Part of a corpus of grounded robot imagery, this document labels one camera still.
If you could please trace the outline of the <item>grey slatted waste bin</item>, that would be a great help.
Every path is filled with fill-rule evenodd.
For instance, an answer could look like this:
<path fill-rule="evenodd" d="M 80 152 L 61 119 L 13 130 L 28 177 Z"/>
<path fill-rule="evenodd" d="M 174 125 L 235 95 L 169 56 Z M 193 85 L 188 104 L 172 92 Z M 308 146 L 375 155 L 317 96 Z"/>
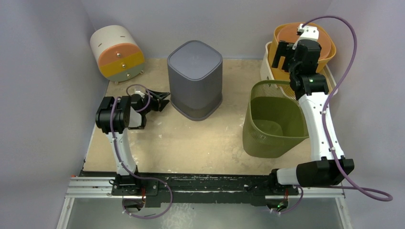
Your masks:
<path fill-rule="evenodd" d="M 208 44 L 191 40 L 167 58 L 172 106 L 193 121 L 207 119 L 223 100 L 223 58 Z"/>

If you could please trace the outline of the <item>green slatted waste bin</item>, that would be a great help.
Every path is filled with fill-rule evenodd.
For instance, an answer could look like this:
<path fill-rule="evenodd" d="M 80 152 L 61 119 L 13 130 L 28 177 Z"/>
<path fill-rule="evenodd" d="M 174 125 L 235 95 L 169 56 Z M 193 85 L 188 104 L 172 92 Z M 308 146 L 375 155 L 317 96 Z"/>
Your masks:
<path fill-rule="evenodd" d="M 248 155 L 278 158 L 308 138 L 303 111 L 288 81 L 264 80 L 252 87 L 242 131 Z"/>

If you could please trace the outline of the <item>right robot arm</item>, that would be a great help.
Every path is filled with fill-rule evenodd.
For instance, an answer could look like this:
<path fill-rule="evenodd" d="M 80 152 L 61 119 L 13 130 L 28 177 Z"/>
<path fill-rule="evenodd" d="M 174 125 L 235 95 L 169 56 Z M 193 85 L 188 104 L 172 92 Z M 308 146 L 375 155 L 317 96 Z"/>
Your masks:
<path fill-rule="evenodd" d="M 334 186 L 354 170 L 354 161 L 346 159 L 338 143 L 326 101 L 329 88 L 326 77 L 317 72 L 321 45 L 303 39 L 297 44 L 279 42 L 272 66 L 278 66 L 285 57 L 282 69 L 289 73 L 293 90 L 304 114 L 311 147 L 311 161 L 292 168 L 272 170 L 275 176 L 268 181 L 268 188 L 280 194 L 287 185 L 301 187 Z"/>

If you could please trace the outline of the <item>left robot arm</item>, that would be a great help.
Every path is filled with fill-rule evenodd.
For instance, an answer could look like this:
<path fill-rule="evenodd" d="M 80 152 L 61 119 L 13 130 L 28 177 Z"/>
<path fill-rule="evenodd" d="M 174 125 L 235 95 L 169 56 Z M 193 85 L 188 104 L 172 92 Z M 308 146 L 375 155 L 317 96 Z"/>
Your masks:
<path fill-rule="evenodd" d="M 103 98 L 97 113 L 96 126 L 104 133 L 111 144 L 116 163 L 117 175 L 112 181 L 115 188 L 124 188 L 130 195 L 137 195 L 142 185 L 152 179 L 140 178 L 137 163 L 132 157 L 128 131 L 144 129 L 146 115 L 161 112 L 169 103 L 169 92 L 147 89 L 144 93 L 135 91 L 118 99 L 112 96 Z"/>

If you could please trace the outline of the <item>orange plastic bucket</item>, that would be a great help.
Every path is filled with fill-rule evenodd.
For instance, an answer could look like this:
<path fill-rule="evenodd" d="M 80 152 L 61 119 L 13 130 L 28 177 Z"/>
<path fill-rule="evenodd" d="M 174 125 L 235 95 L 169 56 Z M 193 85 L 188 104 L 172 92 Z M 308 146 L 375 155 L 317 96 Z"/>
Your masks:
<path fill-rule="evenodd" d="M 278 42 L 286 42 L 288 46 L 293 47 L 295 41 L 298 39 L 297 28 L 302 22 L 289 23 L 277 27 L 275 32 L 276 40 Z M 319 31 L 318 43 L 321 45 L 320 60 L 326 59 L 331 51 L 331 39 L 328 34 L 318 25 L 309 23 L 308 26 L 315 26 Z"/>

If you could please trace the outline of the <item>yellow slatted waste bin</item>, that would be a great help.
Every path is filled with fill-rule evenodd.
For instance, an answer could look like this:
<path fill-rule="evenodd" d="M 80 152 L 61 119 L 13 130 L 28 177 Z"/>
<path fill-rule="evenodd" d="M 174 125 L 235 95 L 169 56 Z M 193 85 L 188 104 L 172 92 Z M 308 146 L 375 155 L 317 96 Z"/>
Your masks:
<path fill-rule="evenodd" d="M 274 55 L 276 53 L 276 49 L 277 49 L 277 46 L 278 46 L 278 41 L 276 40 L 276 36 L 275 36 L 276 31 L 277 31 L 277 27 L 274 30 L 272 43 L 271 43 L 271 47 L 269 49 L 269 54 L 268 54 L 268 62 L 270 64 L 270 66 L 272 65 Z M 328 55 L 328 57 L 326 59 L 323 59 L 323 60 L 319 59 L 317 72 L 320 72 L 326 66 L 326 64 L 335 56 L 336 51 L 337 51 L 336 46 L 335 46 L 334 42 L 331 39 L 331 51 L 330 51 L 330 53 L 329 53 L 329 55 Z M 282 67 L 283 63 L 284 63 L 284 57 L 281 57 L 280 62 L 279 62 L 279 67 L 278 68 L 272 68 L 271 67 L 271 71 L 273 73 L 273 76 L 274 76 L 275 80 L 282 80 L 282 81 L 288 81 L 289 80 L 289 74 L 287 72 L 281 70 L 281 67 Z"/>

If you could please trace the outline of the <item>white perforated plastic basket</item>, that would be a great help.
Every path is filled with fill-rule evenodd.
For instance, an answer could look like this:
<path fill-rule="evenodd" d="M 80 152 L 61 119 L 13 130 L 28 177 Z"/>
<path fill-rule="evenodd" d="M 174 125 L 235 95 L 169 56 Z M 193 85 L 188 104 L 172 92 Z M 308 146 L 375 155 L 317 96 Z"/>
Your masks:
<path fill-rule="evenodd" d="M 270 64 L 268 62 L 268 54 L 269 54 L 269 49 L 271 47 L 271 43 L 272 42 L 268 42 L 265 45 L 265 55 L 263 57 L 263 61 L 262 61 L 261 68 L 260 68 L 261 80 L 274 80 L 274 76 L 273 76 L 273 73 L 271 71 Z M 326 77 L 328 87 L 329 87 L 329 90 L 331 92 L 336 86 L 336 81 L 335 81 L 333 75 L 331 74 L 329 67 L 326 65 L 320 71 L 320 73 L 323 74 Z"/>

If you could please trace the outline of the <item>cream drawer cabinet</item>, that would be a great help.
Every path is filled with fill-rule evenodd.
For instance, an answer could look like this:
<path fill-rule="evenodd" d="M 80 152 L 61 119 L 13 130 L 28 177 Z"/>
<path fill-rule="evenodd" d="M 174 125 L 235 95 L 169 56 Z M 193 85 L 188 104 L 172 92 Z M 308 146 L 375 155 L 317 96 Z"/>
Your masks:
<path fill-rule="evenodd" d="M 101 74 L 116 84 L 144 73 L 145 57 L 130 32 L 109 25 L 96 30 L 90 47 Z"/>

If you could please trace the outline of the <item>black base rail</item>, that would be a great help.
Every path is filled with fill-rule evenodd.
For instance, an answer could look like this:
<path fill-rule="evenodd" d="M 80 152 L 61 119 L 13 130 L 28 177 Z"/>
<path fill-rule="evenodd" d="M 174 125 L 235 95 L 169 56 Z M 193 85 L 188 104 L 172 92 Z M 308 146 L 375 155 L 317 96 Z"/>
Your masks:
<path fill-rule="evenodd" d="M 273 175 L 138 173 L 109 180 L 111 194 L 139 198 L 148 208 L 162 203 L 250 204 L 277 207 L 299 191 L 279 185 Z"/>

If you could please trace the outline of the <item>aluminium frame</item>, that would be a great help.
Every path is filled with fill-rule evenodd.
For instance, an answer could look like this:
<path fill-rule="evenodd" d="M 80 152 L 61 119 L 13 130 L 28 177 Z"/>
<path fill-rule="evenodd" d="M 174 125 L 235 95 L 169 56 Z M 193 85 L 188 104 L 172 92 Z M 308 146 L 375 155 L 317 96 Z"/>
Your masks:
<path fill-rule="evenodd" d="M 112 195 L 113 186 L 109 183 L 111 177 L 71 177 L 65 194 L 63 210 L 57 224 L 58 229 L 67 228 L 72 207 L 76 198 L 118 198 L 118 199 L 141 199 L 134 195 Z M 352 229 L 352 223 L 345 202 L 345 193 L 341 187 L 330 188 L 303 188 L 303 198 L 332 198 L 336 201 L 338 213 L 344 229 Z"/>

